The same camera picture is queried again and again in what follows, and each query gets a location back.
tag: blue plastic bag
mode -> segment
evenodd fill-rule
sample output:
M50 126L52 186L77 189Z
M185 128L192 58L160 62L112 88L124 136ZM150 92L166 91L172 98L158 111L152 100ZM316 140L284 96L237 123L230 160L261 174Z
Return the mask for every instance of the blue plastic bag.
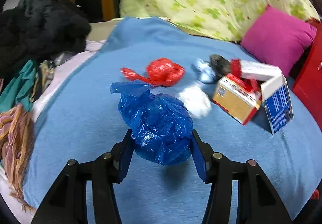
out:
M132 129L136 153L162 165L176 165L189 159L190 117L183 102L168 94L150 93L141 81L116 82L111 93L121 93L118 109Z

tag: crumpled red plastic bag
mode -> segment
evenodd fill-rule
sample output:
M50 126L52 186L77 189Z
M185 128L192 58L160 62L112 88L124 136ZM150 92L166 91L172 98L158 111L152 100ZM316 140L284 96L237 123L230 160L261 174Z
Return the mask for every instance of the crumpled red plastic bag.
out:
M176 84L183 77L185 69L167 58L160 58L150 62L147 66L149 78L143 77L128 68L121 68L121 72L130 81L138 79L153 86L168 87Z

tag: blue blanket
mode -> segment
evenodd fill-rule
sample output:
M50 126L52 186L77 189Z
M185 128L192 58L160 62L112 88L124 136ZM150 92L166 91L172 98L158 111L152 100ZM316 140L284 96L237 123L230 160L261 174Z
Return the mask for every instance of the blue blanket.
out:
M110 85L125 81L127 67L140 74L146 65L166 57L186 68L173 87L151 92L175 96L197 79L191 64L208 60L213 53L226 59L254 61L232 43L188 35L159 19L128 18L112 32L101 51L75 71L38 118L36 142L23 187L25 200L37 208L70 158L91 161L110 151L128 127L117 105L118 94ZM205 91L212 94L215 85ZM194 120L201 139L229 159L256 160L267 174L290 216L295 218L322 177L322 133L311 114L291 92L294 119L275 135L269 132L265 111L260 109L246 126L215 104L210 114ZM161 166L133 154L128 175L114 185L124 224L201 223L210 191L198 177L192 158L178 166ZM88 185L89 224L94 223L91 186ZM233 186L230 223L236 220L237 186Z

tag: magenta pillow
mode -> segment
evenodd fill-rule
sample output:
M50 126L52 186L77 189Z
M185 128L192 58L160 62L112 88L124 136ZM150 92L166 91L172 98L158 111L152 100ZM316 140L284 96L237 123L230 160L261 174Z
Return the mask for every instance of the magenta pillow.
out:
M278 66L287 77L316 33L310 24L268 5L241 45L260 62Z

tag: metal pin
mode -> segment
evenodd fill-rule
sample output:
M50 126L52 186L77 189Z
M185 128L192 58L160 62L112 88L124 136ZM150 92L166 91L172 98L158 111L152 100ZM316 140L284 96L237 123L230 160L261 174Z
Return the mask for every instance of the metal pin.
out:
M257 165L257 162L256 162L256 161L254 161L254 160L249 160L249 161L248 161L248 164L249 164L250 166L256 166L256 165Z
M221 154L221 153L219 153L219 152L215 152L214 154L213 154L213 156L214 156L214 158L215 159L221 159L222 157L223 157L223 155Z
M76 163L76 160L74 160L74 159L70 159L69 161L67 161L67 165L68 166L72 166L72 165L74 165Z
M102 156L103 156L103 159L110 159L112 157L112 154L109 152L106 152Z

